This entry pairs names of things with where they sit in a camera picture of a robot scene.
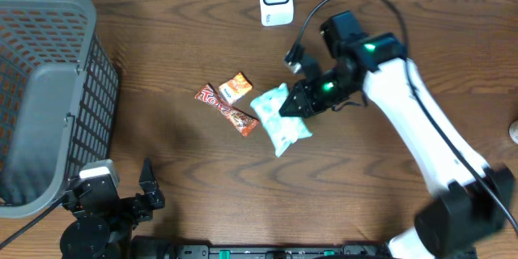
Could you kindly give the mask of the small orange snack packet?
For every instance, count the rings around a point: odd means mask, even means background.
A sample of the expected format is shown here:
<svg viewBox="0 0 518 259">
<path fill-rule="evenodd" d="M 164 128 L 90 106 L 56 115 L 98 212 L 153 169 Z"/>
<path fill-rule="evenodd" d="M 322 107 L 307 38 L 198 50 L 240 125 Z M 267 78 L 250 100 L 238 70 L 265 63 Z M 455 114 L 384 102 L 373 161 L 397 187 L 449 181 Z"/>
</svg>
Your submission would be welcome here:
<svg viewBox="0 0 518 259">
<path fill-rule="evenodd" d="M 252 89 L 252 83 L 242 72 L 239 72 L 232 79 L 219 86 L 221 96 L 229 104 L 234 104 L 237 100 L 248 94 Z"/>
</svg>

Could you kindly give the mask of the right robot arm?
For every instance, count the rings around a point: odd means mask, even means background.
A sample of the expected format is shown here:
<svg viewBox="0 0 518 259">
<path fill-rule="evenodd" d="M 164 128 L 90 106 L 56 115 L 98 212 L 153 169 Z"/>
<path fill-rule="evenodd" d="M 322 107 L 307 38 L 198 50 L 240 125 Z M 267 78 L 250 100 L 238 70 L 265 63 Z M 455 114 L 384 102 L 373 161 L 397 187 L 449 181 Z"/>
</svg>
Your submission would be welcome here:
<svg viewBox="0 0 518 259">
<path fill-rule="evenodd" d="M 339 110 L 361 93 L 390 120 L 414 157 L 431 203 L 413 226 L 386 245 L 395 258 L 465 256 L 478 240 L 504 228 L 515 179 L 508 168 L 492 169 L 456 131 L 424 85 L 405 46 L 392 34 L 369 36 L 350 12 L 330 17 L 321 35 L 333 69 L 293 44 L 285 57 L 304 78 L 280 108 L 284 117 L 308 118 Z"/>
</svg>

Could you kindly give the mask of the orange chocolate bar wrapper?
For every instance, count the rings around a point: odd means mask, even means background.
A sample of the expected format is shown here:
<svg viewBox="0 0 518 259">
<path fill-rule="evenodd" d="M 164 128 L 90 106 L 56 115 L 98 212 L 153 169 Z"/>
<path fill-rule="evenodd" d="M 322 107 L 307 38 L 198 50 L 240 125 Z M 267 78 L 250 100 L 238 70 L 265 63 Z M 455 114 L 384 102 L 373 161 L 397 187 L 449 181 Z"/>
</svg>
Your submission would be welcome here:
<svg viewBox="0 0 518 259">
<path fill-rule="evenodd" d="M 195 99 L 218 109 L 244 137 L 247 137 L 259 124 L 258 119 L 229 104 L 209 83 L 197 92 Z"/>
</svg>

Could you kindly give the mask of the mint green tissue pack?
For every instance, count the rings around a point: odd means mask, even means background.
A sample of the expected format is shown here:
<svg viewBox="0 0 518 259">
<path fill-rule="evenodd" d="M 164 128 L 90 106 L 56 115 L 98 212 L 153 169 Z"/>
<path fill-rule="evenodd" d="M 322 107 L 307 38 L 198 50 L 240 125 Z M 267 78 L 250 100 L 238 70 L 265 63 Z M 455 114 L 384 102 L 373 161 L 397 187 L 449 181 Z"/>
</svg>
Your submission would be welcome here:
<svg viewBox="0 0 518 259">
<path fill-rule="evenodd" d="M 299 139 L 312 136 L 301 117 L 282 117 L 280 115 L 279 110 L 287 100 L 288 94 L 287 85 L 282 83 L 279 87 L 258 96 L 250 104 L 269 135 L 277 157 L 280 157 L 291 144 Z"/>
</svg>

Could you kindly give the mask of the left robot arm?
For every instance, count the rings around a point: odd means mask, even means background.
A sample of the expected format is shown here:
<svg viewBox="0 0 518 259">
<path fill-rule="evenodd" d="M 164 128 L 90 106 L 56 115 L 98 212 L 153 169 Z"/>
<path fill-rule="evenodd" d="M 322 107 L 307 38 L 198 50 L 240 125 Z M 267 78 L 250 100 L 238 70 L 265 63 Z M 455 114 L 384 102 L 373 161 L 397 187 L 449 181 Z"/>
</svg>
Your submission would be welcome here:
<svg viewBox="0 0 518 259">
<path fill-rule="evenodd" d="M 110 159 L 90 163 L 79 171 L 65 192 L 63 207 L 75 221 L 60 239 L 63 258 L 130 257 L 133 230 L 165 207 L 165 197 L 149 158 L 144 159 L 138 180 L 141 193 L 121 198 L 119 182 Z"/>
</svg>

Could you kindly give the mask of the green lid jar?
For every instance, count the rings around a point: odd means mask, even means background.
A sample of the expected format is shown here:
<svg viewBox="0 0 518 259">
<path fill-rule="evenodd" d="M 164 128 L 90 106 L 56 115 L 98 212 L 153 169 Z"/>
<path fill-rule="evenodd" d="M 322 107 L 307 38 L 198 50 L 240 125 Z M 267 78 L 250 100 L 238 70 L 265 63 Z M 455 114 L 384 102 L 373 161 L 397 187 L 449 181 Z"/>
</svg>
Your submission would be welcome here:
<svg viewBox="0 0 518 259">
<path fill-rule="evenodd" d="M 518 144 L 518 121 L 513 121 L 509 128 L 508 133 L 510 138 L 515 144 Z"/>
</svg>

